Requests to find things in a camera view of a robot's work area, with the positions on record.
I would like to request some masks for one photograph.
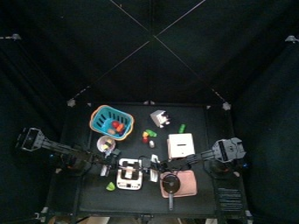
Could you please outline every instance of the black curtain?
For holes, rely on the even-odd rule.
[[[214,89],[247,149],[250,208],[265,223],[299,220],[298,46],[285,43],[299,1],[201,2],[0,3],[0,36],[23,38],[0,39],[0,221],[39,211],[48,190],[48,154],[15,150],[19,131],[59,141],[67,100],[89,86],[84,103],[222,103]]]
[[[24,46],[0,40],[0,222],[34,217],[50,189],[50,154],[15,148],[23,127],[42,128],[59,141],[67,102]]]
[[[247,200],[257,223],[299,221],[299,45],[285,44],[239,97],[235,129],[247,149]]]

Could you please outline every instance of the yellow object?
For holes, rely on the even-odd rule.
[[[143,137],[149,137],[149,136],[150,136],[149,133],[145,131]]]
[[[107,190],[111,191],[111,192],[117,190],[117,186],[113,182],[109,183]]]

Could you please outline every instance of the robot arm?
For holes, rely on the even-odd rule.
[[[121,150],[118,149],[115,149],[109,156],[106,156],[105,152],[94,153],[87,150],[76,150],[66,144],[51,141],[36,128],[23,129],[23,133],[18,137],[16,148],[20,148],[24,151],[36,151],[40,148],[44,148],[50,151],[59,152],[62,155],[68,155],[75,160],[89,162],[91,164],[107,165],[107,175],[109,170],[118,163],[118,156],[121,154]]]

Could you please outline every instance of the red object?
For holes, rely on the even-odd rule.
[[[117,129],[118,126],[119,126],[119,122],[118,121],[114,121],[111,124],[113,124],[113,127]]]
[[[145,143],[145,144],[149,144],[149,142],[150,142],[149,137],[145,137],[145,138],[143,138],[143,143]]]

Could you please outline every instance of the toy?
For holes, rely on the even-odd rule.
[[[111,191],[111,192],[117,190],[117,186],[113,182],[109,183],[107,190]]]
[[[150,129],[146,130],[150,137],[157,137],[157,133],[151,131]]]
[[[151,147],[151,148],[155,147],[155,141],[154,141],[154,140],[150,141],[150,147]]]
[[[179,134],[182,134],[185,132],[185,128],[186,128],[186,124],[182,124],[182,126],[179,128]]]
[[[125,128],[126,128],[126,125],[125,125],[123,123],[121,123],[121,124],[117,126],[117,132],[121,132]]]
[[[113,129],[109,129],[109,130],[107,130],[107,133],[109,133],[110,135],[113,135],[113,136],[117,134],[117,132],[115,132]]]
[[[114,121],[114,122],[111,123],[111,125],[113,125],[113,127],[117,129],[118,126],[119,126],[119,121]]]
[[[157,110],[153,114],[151,117],[154,119],[154,123],[159,128],[163,128],[165,125],[169,125],[171,122],[171,118],[169,116],[169,113],[165,110]]]
[[[149,143],[149,133],[145,131],[143,133],[143,143],[147,144]]]

